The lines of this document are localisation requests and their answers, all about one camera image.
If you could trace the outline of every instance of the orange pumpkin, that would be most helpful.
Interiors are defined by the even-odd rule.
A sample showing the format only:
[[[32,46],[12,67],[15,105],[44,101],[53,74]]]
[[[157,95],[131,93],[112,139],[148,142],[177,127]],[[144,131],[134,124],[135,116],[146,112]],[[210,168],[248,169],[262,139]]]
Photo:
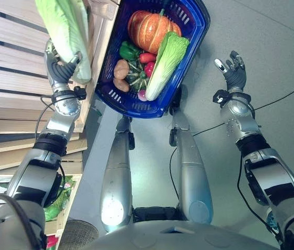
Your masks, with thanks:
[[[182,35],[177,24],[163,16],[163,11],[152,14],[145,10],[138,10],[132,14],[128,21],[127,30],[131,40],[136,46],[153,54],[157,54],[158,48],[169,31]]]

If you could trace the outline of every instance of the blue basket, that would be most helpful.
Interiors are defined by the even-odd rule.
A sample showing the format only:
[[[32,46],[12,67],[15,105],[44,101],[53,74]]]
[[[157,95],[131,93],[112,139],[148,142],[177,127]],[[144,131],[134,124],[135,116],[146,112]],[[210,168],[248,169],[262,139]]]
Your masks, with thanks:
[[[129,40],[127,24],[131,15],[137,10],[159,13],[162,8],[165,9],[164,15],[180,27],[182,36],[188,38],[190,44],[158,98],[152,102],[142,102],[136,93],[124,93],[113,85],[114,67],[121,59],[119,48],[122,41]],[[136,118],[161,117],[189,69],[209,25],[210,16],[201,0],[122,0],[96,86],[97,95],[106,105],[123,115]]]

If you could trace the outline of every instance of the chinese cabbage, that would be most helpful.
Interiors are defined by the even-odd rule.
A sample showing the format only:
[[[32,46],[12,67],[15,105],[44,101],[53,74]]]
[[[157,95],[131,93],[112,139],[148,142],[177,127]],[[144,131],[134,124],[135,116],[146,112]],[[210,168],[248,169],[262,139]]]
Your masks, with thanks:
[[[175,32],[168,32],[164,36],[158,48],[154,70],[146,89],[147,100],[153,101],[158,97],[183,59],[189,43],[188,39],[179,37]]]
[[[91,79],[88,56],[88,17],[82,0],[35,0],[48,34],[62,61],[68,63],[80,52],[79,62],[72,76],[78,83]]]

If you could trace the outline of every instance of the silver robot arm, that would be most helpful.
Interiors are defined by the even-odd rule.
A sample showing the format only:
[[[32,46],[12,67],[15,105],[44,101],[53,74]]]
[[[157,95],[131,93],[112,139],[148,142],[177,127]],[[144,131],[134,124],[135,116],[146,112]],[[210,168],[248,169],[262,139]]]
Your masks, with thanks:
[[[55,112],[8,186],[7,199],[10,202],[0,208],[0,249],[3,246],[5,249],[46,248],[43,207],[57,198],[62,181],[57,171],[62,156],[66,154],[74,121],[80,115],[79,100],[85,98],[85,89],[78,87],[72,91],[68,86],[69,78],[80,61],[79,55],[75,55],[69,63],[59,65],[56,50],[49,40],[44,59],[53,90]]]
[[[219,90],[213,102],[219,103],[227,136],[242,155],[249,187],[261,205],[269,206],[278,222],[283,249],[294,250],[294,175],[278,153],[267,144],[254,117],[251,97],[243,92],[246,70],[242,58],[232,51],[233,63],[214,64],[223,73],[227,91]]]

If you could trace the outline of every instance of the floor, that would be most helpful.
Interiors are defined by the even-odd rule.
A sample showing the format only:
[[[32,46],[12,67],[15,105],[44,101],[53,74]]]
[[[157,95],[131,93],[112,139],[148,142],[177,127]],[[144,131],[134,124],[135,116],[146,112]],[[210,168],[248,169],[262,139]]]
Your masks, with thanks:
[[[225,88],[214,58],[228,59],[236,50],[247,69],[246,93],[257,108],[294,90],[294,0],[204,0],[211,16],[210,29],[183,82],[182,108],[191,131],[220,124],[213,94]],[[82,219],[104,233],[99,215],[103,172],[114,137],[118,113],[104,109],[70,217]],[[97,115],[89,118],[95,122]],[[169,177],[168,144],[172,117],[134,119],[136,149],[130,152],[134,206],[175,206],[177,198]],[[256,112],[256,120],[271,147],[294,172],[294,94]],[[209,178],[214,205],[212,224],[278,246],[264,226],[248,211],[236,190],[240,154],[221,126],[195,137]],[[176,154],[173,172],[177,183]],[[266,208],[253,199],[245,179],[241,187],[261,216]]]

